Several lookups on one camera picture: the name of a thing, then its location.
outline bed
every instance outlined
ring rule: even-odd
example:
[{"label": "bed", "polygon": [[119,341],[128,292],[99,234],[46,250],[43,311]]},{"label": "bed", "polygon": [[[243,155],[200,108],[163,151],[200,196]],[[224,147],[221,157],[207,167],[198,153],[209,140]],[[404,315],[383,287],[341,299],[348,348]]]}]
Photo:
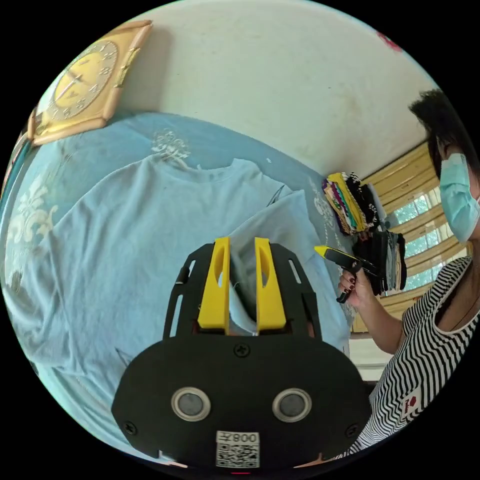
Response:
[{"label": "bed", "polygon": [[[153,153],[165,161],[203,170],[226,167],[234,159],[250,160],[293,191],[304,190],[308,216],[322,244],[351,251],[351,240],[340,233],[321,190],[323,177],[317,172],[264,143],[212,123],[173,114],[124,111],[102,130],[49,143],[18,160],[22,164],[16,165],[17,178],[11,179],[15,185],[10,185],[3,218],[7,227],[2,228],[6,231],[5,282],[17,288],[32,249],[95,184]],[[333,263],[326,267],[336,287],[340,271]],[[348,305],[342,310],[351,326],[355,312]],[[80,425],[103,442],[138,454],[113,422],[109,399],[88,379],[42,365],[37,369],[48,391]]]}]

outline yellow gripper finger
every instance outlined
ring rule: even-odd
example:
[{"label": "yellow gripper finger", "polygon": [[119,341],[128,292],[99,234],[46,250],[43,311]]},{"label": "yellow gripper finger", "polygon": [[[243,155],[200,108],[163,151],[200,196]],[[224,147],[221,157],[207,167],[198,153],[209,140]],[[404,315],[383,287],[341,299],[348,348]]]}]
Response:
[{"label": "yellow gripper finger", "polygon": [[268,238],[255,238],[255,258],[256,331],[281,330],[287,320]]},{"label": "yellow gripper finger", "polygon": [[203,290],[198,325],[229,334],[230,238],[217,238]]}]

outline qr code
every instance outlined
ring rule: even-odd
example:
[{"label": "qr code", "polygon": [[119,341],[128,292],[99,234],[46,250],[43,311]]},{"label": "qr code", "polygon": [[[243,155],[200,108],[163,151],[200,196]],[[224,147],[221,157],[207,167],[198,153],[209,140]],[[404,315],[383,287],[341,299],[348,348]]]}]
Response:
[{"label": "qr code", "polygon": [[218,443],[216,450],[217,467],[253,469],[260,466],[260,446],[252,444]]}]

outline gold clock frame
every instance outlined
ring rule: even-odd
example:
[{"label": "gold clock frame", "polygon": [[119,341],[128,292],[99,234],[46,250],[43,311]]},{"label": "gold clock frame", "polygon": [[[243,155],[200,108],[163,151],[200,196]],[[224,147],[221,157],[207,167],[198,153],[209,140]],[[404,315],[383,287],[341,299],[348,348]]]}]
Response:
[{"label": "gold clock frame", "polygon": [[88,130],[101,129],[107,125],[120,100],[127,72],[152,30],[152,26],[151,20],[123,23],[92,44],[94,45],[100,40],[114,42],[118,48],[118,58],[120,59],[110,80],[92,103],[92,105],[102,104],[101,111],[92,114],[90,113],[90,107],[87,107],[72,118],[51,121],[47,114],[38,115],[37,107],[35,107],[28,118],[27,124],[27,137],[34,147]]}]

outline black and white striped shirt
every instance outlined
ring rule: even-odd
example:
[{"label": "black and white striped shirt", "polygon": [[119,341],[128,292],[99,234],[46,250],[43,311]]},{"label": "black and white striped shirt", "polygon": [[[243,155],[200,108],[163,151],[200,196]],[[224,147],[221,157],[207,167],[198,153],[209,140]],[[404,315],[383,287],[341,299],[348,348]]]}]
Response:
[{"label": "black and white striped shirt", "polygon": [[370,394],[372,415],[355,443],[339,458],[399,431],[445,385],[472,338],[480,311],[464,327],[451,332],[441,331],[435,318],[471,261],[471,257],[463,257],[443,267],[431,289],[405,311],[402,317],[405,340]]}]

